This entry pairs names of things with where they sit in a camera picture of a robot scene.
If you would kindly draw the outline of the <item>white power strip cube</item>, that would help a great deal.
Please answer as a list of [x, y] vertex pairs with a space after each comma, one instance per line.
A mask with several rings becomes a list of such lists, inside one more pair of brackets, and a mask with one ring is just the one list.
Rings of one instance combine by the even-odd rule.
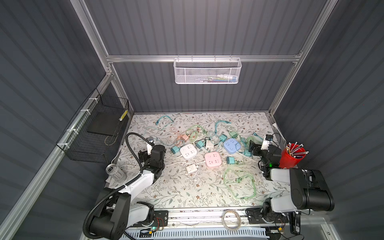
[[193, 144], [186, 144], [180, 148], [180, 153], [185, 160], [194, 158], [198, 151]]

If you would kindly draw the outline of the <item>pink power strip cube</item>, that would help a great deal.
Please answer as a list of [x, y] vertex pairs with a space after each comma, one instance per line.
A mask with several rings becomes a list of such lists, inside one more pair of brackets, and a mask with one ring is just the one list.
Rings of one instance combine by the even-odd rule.
[[222, 165], [222, 158], [219, 152], [210, 152], [205, 154], [207, 168], [218, 168]]

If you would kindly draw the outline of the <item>teal charger plug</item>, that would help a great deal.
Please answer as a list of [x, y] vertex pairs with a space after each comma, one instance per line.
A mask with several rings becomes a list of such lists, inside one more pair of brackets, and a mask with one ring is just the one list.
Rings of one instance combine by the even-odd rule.
[[234, 165], [236, 163], [236, 160], [234, 157], [226, 157], [226, 162], [228, 165]]

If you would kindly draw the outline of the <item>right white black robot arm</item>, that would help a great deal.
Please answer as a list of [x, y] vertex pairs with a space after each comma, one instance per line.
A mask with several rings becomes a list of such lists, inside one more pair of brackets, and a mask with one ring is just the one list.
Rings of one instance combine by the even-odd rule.
[[330, 212], [335, 201], [319, 170], [303, 170], [296, 167], [308, 151], [302, 144], [289, 143], [281, 150], [270, 144], [256, 144], [250, 141], [248, 151], [253, 157], [260, 157], [258, 166], [263, 176], [274, 183], [290, 186], [288, 194], [269, 197], [260, 208], [259, 218], [265, 223], [274, 223], [277, 219], [293, 225], [298, 223], [301, 213], [307, 211]]

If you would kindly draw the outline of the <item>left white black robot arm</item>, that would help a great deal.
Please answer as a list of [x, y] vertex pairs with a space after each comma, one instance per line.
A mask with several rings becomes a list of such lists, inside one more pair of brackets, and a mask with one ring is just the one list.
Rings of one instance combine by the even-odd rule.
[[[130, 136], [141, 138], [152, 149], [135, 154], [129, 144]], [[102, 190], [83, 223], [83, 234], [89, 239], [118, 240], [126, 233], [126, 229], [133, 225], [141, 223], [149, 226], [154, 221], [154, 205], [143, 201], [133, 204], [132, 201], [162, 175], [166, 166], [164, 162], [166, 147], [156, 145], [134, 132], [127, 133], [126, 144], [139, 164], [140, 171], [120, 187]]]

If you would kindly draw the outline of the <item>white charger plug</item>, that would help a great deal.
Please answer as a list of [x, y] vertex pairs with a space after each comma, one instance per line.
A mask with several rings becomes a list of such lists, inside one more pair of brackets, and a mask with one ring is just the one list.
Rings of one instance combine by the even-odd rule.
[[206, 140], [205, 148], [207, 151], [212, 152], [214, 151], [215, 145], [211, 140]]

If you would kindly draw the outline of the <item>blue power strip cube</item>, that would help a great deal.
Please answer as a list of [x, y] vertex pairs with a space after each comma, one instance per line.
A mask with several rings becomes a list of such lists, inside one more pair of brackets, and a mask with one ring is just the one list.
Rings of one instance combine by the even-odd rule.
[[227, 139], [223, 143], [224, 149], [230, 154], [233, 155], [241, 149], [241, 144], [234, 138]]

